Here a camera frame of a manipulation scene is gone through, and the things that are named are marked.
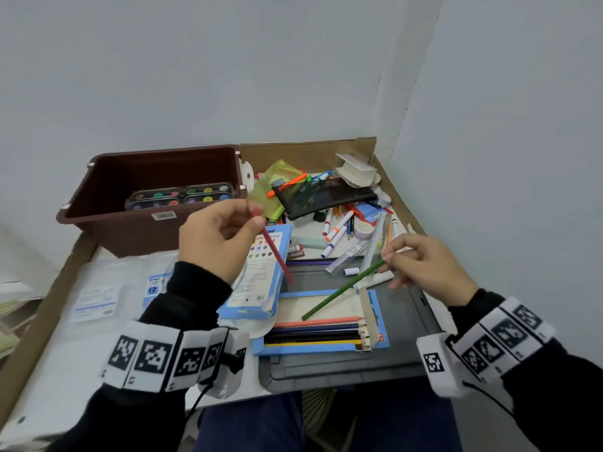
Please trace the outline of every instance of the black and white pattern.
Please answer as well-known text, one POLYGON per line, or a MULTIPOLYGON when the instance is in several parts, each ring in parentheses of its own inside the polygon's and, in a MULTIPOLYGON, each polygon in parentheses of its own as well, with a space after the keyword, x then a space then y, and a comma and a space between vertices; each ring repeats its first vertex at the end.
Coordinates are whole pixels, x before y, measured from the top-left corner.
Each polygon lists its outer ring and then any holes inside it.
POLYGON ((509 349, 513 349, 528 337, 511 319, 504 319, 490 331, 509 349))
POLYGON ((542 319, 526 308, 523 304, 520 304, 517 308, 515 308, 513 313, 516 315, 517 319, 521 320, 524 325, 530 327, 532 330, 536 330, 540 324, 542 324, 542 319))
POLYGON ((189 349, 182 349, 182 352, 180 353, 180 358, 178 359, 178 363, 176 364, 174 376, 178 377, 188 376, 190 374, 197 374, 197 372, 199 372, 199 367, 201 366, 201 361, 203 359, 204 353, 204 347, 192 347, 189 349))
POLYGON ((207 355, 205 357, 205 361, 203 362, 203 366, 201 370, 204 371, 207 368, 215 366, 218 361, 218 357, 220 356, 220 349, 222 348, 222 343, 219 342, 217 344, 211 345, 209 349, 207 349, 207 355))
POLYGON ((143 372, 162 374, 168 363, 172 345, 165 342, 145 340, 134 368, 143 372))
POLYGON ((488 335, 479 338, 474 342, 473 347, 490 363, 494 363, 504 355, 504 351, 488 335))
POLYGON ((126 336, 125 334, 121 335, 117 340, 117 344, 115 345, 113 352, 111 352, 111 356, 107 363, 125 371, 128 368, 128 364, 130 363, 130 359, 132 359, 137 344, 137 339, 126 336))
POLYGON ((468 364, 471 367, 471 369, 475 372, 475 374, 481 373, 483 370, 485 370, 488 367, 488 364, 486 363, 486 361, 482 357, 480 357, 478 351, 476 351, 472 347, 467 349, 463 353, 463 355, 461 355, 461 358, 463 359, 463 361, 466 364, 468 364))
POLYGON ((429 372, 444 372, 444 365, 437 352, 423 354, 423 359, 425 360, 429 372))

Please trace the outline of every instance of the green pencil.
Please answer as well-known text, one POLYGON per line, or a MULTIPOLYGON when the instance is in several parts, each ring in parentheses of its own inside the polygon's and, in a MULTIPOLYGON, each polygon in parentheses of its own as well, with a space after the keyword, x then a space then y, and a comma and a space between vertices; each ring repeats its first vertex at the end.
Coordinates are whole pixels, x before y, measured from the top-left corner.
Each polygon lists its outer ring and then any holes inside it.
POLYGON ((314 306, 310 311, 306 312, 303 316, 301 316, 302 317, 301 319, 308 320, 310 317, 312 317, 314 314, 316 314, 318 311, 320 311, 323 307, 327 306, 331 301, 333 301, 335 298, 340 296, 348 288, 352 287, 358 281, 366 278, 366 276, 368 276, 369 274, 376 271, 377 268, 379 268, 379 266, 383 265, 384 263, 385 263, 385 260, 383 258, 380 258, 379 261, 377 261, 374 265, 371 265, 368 268, 366 268, 366 270, 364 270, 362 273, 358 274, 354 279, 352 279, 349 282, 346 282, 343 285, 343 287, 341 287, 335 293, 331 293, 327 298, 325 298, 319 304, 314 306))

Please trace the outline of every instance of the sweater cuff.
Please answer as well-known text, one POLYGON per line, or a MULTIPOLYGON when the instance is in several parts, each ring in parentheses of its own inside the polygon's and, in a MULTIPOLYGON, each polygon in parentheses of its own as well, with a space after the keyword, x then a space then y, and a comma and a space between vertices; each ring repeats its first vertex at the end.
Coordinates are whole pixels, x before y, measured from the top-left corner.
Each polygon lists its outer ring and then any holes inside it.
POLYGON ((461 337, 469 329, 477 324, 481 319, 492 311, 495 307, 505 301, 505 298, 498 293, 487 292, 480 288, 471 301, 465 306, 450 306, 448 311, 458 330, 458 337, 461 337))
POLYGON ((211 301, 216 303, 217 309, 230 296, 232 288, 214 273, 200 266, 187 261, 177 261, 166 291, 194 303, 211 301))

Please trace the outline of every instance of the hand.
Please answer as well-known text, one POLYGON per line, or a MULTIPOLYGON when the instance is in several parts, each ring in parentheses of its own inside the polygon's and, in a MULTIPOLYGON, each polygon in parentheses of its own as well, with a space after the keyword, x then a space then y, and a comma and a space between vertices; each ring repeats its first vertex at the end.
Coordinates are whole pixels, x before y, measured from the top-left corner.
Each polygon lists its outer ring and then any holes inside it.
POLYGON ((229 284, 235 282, 266 223, 263 217, 253 218, 250 210, 263 212, 263 207, 229 199, 192 213, 180 227, 180 261, 205 268, 229 284))
POLYGON ((446 306, 469 303, 478 285, 459 265, 450 250, 435 238, 420 234, 403 234, 392 240, 381 253, 387 262, 379 272, 396 269, 389 288, 417 284, 446 306), (396 253, 396 250, 410 247, 396 253))

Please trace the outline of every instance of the brown plastic bin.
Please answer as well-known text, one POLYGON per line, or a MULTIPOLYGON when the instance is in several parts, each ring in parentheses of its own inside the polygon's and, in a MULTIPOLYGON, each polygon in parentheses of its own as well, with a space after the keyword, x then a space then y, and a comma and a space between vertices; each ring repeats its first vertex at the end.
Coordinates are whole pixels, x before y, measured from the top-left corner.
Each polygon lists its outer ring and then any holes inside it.
POLYGON ((237 198, 247 198, 239 157, 236 145, 103 153, 90 160, 57 222, 74 224, 117 257, 177 249, 189 214, 213 203, 125 211, 126 199, 134 190, 211 182, 230 182, 237 198))

